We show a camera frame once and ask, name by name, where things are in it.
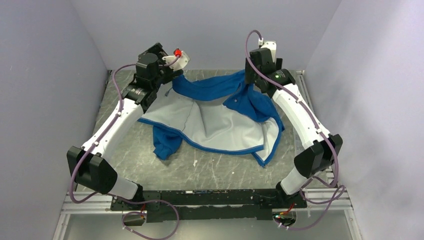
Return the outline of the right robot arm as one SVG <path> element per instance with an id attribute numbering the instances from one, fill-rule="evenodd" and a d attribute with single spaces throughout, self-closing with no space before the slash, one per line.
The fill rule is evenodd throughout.
<path id="1" fill-rule="evenodd" d="M 276 185 L 276 203 L 282 208 L 289 207 L 301 189 L 329 167 L 334 167 L 334 179 L 330 183 L 330 187 L 334 187 L 338 183 L 342 137 L 330 133 L 318 120 L 300 93 L 295 78 L 282 68 L 282 59 L 273 58 L 271 49 L 262 46 L 246 51 L 245 56 L 245 82 L 255 84 L 283 110 L 304 148 L 294 158 L 294 168 Z"/>

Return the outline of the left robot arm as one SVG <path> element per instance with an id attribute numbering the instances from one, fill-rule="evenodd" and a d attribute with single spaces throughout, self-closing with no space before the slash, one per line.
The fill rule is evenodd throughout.
<path id="1" fill-rule="evenodd" d="M 123 201 L 131 210 L 143 205 L 143 186 L 120 176 L 108 163 L 108 158 L 156 100 L 160 86 L 182 75 L 189 61 L 183 50 L 176 48 L 168 55 L 157 42 L 138 55 L 133 64 L 136 72 L 124 89 L 120 89 L 116 75 L 126 66 L 111 73 L 111 82 L 117 91 L 116 107 L 89 140 L 81 147 L 72 146 L 66 153 L 71 174 L 68 194 L 73 203 L 81 204 L 102 194 Z"/>

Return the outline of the blue zip jacket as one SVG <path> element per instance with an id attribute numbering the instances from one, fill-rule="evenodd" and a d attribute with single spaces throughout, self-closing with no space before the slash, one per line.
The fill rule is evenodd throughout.
<path id="1" fill-rule="evenodd" d="M 202 151 L 252 155 L 266 166 L 285 129 L 271 99 L 245 83 L 245 72 L 162 85 L 139 119 L 151 125 L 155 155 L 166 160 L 182 142 Z"/>

